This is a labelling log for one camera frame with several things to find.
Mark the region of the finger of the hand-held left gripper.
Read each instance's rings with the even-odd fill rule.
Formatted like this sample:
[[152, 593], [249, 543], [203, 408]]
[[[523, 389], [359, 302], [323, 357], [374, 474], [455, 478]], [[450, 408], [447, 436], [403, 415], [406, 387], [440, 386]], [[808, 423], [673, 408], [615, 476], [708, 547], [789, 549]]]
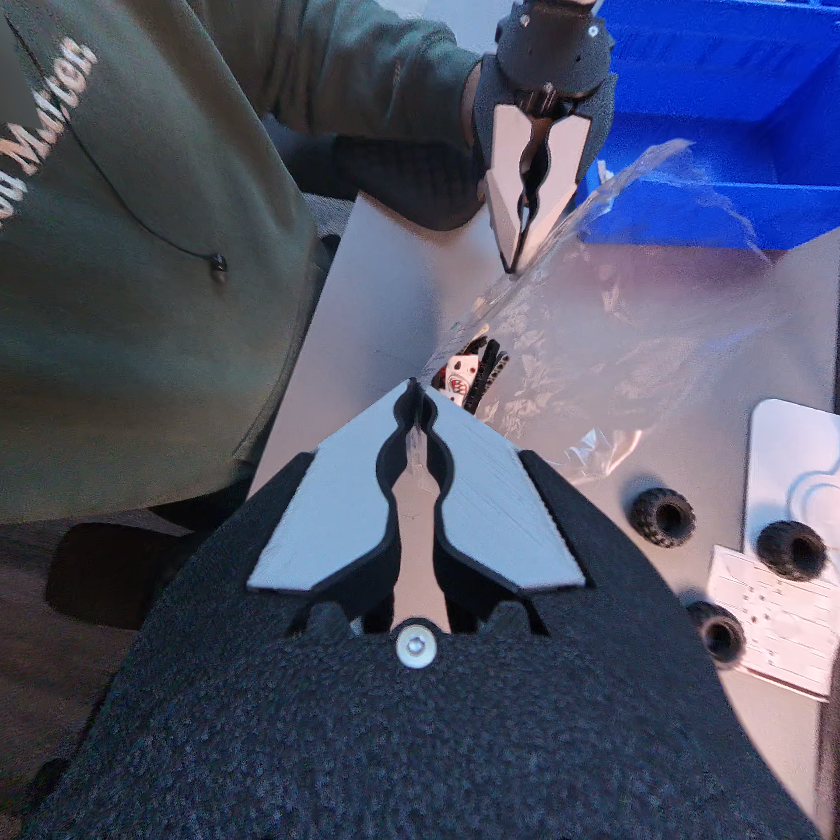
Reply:
[[527, 221], [521, 236], [520, 271], [524, 271], [546, 244], [554, 226], [576, 192], [578, 171], [592, 121], [570, 115], [555, 122], [535, 155], [531, 171], [544, 158], [539, 183], [527, 186]]
[[513, 274], [531, 222], [522, 156], [532, 138], [532, 123], [515, 105], [499, 104], [493, 114], [486, 204], [502, 265]]

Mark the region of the large clear plastic bag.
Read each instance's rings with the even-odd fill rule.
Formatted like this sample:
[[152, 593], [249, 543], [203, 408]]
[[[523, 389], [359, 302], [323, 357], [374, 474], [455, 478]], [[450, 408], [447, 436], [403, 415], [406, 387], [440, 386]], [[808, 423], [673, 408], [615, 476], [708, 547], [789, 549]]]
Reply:
[[774, 325], [771, 272], [695, 144], [652, 145], [478, 295], [422, 381], [487, 328], [509, 362], [478, 419], [573, 484], [606, 478]]

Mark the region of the blue storage bin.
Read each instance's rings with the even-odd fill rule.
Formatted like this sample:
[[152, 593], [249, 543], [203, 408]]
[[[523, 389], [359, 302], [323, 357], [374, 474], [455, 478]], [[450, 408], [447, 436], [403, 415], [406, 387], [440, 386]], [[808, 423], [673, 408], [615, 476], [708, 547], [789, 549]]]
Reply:
[[606, 1], [616, 112], [758, 123], [838, 52], [838, 2]]
[[759, 247], [792, 249], [838, 226], [837, 59], [793, 91], [757, 77], [625, 70], [606, 167], [677, 139], [692, 142], [700, 179], [751, 223]]

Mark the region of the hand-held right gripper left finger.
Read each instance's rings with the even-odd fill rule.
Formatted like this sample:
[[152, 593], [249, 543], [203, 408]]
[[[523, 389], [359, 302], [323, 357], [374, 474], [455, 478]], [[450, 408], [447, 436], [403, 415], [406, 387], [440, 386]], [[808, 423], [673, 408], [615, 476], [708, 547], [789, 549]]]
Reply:
[[418, 385], [407, 380], [327, 437], [247, 587], [339, 604], [350, 622], [393, 594], [402, 544], [393, 487], [406, 469]]

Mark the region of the white stand base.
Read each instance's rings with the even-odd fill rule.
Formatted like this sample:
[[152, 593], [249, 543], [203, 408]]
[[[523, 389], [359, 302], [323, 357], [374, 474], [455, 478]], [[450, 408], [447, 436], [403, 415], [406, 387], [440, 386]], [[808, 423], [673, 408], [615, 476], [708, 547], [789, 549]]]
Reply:
[[797, 521], [839, 551], [839, 416], [773, 398], [751, 415], [742, 545], [754, 553], [760, 531]]

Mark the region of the white sticker sheet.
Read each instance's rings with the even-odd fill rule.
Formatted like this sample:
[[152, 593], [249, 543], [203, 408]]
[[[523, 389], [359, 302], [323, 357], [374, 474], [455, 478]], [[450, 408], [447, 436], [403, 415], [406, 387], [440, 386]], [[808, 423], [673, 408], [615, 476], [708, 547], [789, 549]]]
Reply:
[[839, 635], [838, 572], [832, 561], [814, 580], [794, 582], [751, 554], [716, 545], [707, 594], [742, 628], [745, 651], [736, 670], [828, 702]]

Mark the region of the person's torso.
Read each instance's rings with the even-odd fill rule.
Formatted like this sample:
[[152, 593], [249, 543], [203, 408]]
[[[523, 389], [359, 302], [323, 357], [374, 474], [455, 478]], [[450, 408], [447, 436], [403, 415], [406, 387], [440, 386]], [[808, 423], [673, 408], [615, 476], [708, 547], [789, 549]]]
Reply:
[[189, 2], [2, 15], [2, 524], [251, 480], [325, 280], [266, 115]]

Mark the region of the black toy tire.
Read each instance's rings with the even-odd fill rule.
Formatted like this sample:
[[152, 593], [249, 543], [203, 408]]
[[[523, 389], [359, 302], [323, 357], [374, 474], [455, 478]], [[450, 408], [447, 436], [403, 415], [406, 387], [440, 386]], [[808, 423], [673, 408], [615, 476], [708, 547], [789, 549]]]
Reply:
[[641, 537], [667, 550], [685, 545], [697, 529], [696, 514], [686, 497], [666, 487], [640, 492], [627, 516]]
[[773, 521], [765, 526], [755, 543], [759, 560], [788, 581], [813, 581], [828, 562], [828, 549], [811, 527], [800, 521]]
[[717, 669], [734, 669], [741, 664], [747, 640], [735, 615], [722, 606], [705, 601], [689, 604], [686, 613]]

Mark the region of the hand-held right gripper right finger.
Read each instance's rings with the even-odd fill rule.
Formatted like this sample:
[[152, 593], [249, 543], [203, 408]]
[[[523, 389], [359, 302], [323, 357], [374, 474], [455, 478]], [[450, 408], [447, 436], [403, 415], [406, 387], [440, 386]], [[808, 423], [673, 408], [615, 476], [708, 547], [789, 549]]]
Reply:
[[502, 602], [587, 586], [522, 463], [521, 450], [435, 389], [417, 389], [435, 479], [433, 564], [452, 631], [476, 631]]

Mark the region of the person's left forearm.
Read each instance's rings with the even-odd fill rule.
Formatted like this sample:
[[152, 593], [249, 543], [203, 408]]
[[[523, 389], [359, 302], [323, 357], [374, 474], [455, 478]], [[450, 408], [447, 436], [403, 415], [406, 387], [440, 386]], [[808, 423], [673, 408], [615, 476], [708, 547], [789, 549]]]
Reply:
[[300, 133], [469, 151], [476, 53], [370, 1], [189, 2], [247, 100]]

